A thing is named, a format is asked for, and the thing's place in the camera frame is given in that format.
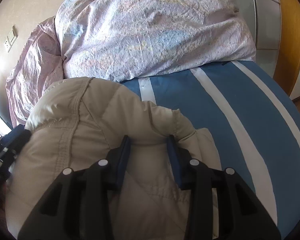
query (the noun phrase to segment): mattress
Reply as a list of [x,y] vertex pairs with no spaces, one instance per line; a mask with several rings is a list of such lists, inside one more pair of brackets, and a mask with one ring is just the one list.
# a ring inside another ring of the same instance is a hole
[[300,219],[300,114],[254,62],[213,62],[124,84],[142,100],[180,109],[208,128],[222,168],[234,168],[256,193],[282,238]]

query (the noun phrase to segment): blue stripe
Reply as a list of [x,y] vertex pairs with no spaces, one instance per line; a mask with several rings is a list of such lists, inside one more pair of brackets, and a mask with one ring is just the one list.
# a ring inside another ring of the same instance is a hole
[[127,80],[121,82],[122,85],[125,85],[127,88],[129,88],[132,92],[137,94],[140,99],[141,99],[141,93],[140,93],[140,88],[139,88],[139,81],[138,78],[134,78],[132,80]]
[[238,141],[219,107],[190,70],[150,77],[157,105],[180,109],[196,129],[206,127],[212,134],[222,168],[233,167],[254,190]]
[[300,219],[300,205],[294,205],[300,202],[299,145],[269,98],[234,64],[212,63],[202,69],[227,99],[265,160],[276,198],[278,228],[285,237]]

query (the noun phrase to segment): pink fabric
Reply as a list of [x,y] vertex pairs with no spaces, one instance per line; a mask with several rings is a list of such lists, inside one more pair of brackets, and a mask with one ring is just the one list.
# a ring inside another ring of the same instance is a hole
[[54,17],[37,25],[10,72],[6,90],[12,124],[25,124],[34,105],[55,81],[63,79],[63,62]]

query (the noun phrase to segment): white stripe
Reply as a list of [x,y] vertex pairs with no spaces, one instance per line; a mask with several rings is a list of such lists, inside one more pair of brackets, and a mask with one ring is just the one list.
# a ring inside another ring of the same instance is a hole
[[149,77],[139,78],[138,81],[139,81],[141,100],[151,101],[152,103],[156,104],[150,78]]
[[290,128],[293,136],[297,140],[297,143],[300,147],[300,130],[294,122],[293,118],[287,111],[287,109],[283,106],[280,100],[274,95],[274,93],[267,87],[263,81],[258,78],[252,71],[250,71],[245,65],[241,64],[238,61],[232,61],[232,63],[237,66],[243,73],[245,73],[251,80],[266,94],[266,96],[270,99],[270,101],[274,104],[274,106],[278,109],[281,116],[287,123]]
[[234,110],[229,105],[228,101],[213,84],[206,73],[201,68],[193,68],[190,70],[226,116],[242,150],[244,160],[252,177],[256,195],[270,214],[274,223],[277,224],[277,206],[274,198],[272,182],[268,168],[262,156],[256,149],[249,134],[245,130]]

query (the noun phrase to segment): blue sheet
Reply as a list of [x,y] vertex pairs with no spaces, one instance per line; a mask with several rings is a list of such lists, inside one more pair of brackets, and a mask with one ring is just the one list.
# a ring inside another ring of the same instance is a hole
[[[300,131],[300,114],[278,84],[255,63],[240,63],[272,91]],[[300,219],[300,145],[278,107],[235,64],[213,62],[200,68],[234,110],[266,164],[275,197],[277,226],[284,238]],[[242,149],[225,113],[191,70],[150,77],[150,81],[156,104],[180,109],[196,129],[208,128],[222,168],[233,167],[255,190]],[[123,84],[142,98],[138,78]]]

